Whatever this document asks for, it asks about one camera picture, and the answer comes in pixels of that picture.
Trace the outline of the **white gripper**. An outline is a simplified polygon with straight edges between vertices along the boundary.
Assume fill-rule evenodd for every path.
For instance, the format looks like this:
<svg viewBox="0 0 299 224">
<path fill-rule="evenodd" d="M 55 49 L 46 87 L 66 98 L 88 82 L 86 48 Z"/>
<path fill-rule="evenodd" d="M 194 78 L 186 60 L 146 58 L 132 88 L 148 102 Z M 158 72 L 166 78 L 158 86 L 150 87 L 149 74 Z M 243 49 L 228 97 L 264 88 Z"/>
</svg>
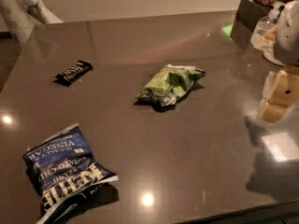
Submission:
<svg viewBox="0 0 299 224">
<path fill-rule="evenodd" d="M 286 65 L 299 65 L 299 1 L 288 3 L 278 20 L 274 55 Z M 283 107 L 292 106 L 299 99 L 299 68 L 296 66 L 278 72 L 270 102 Z"/>
</svg>

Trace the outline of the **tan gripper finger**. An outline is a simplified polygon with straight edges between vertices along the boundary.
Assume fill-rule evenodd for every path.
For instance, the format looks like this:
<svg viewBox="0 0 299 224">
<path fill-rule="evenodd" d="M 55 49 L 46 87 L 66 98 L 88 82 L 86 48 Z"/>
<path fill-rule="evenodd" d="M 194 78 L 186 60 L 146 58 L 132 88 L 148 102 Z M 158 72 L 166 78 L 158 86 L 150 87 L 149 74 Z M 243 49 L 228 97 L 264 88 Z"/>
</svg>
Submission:
<svg viewBox="0 0 299 224">
<path fill-rule="evenodd" d="M 261 100 L 258 107 L 257 118 L 267 122 L 277 122 L 286 114 L 287 107 L 276 104 L 270 104 L 265 100 Z"/>
</svg>

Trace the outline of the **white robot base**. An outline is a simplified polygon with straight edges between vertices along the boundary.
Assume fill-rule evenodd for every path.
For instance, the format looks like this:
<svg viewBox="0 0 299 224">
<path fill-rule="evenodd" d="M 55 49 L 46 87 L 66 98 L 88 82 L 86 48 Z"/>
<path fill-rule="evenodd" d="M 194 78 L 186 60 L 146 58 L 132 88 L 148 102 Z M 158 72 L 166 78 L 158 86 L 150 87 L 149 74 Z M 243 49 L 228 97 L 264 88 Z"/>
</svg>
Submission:
<svg viewBox="0 0 299 224">
<path fill-rule="evenodd" d="M 42 0 L 0 0 L 0 13 L 20 49 L 34 29 L 29 17 L 43 24 L 62 22 L 46 8 Z"/>
</svg>

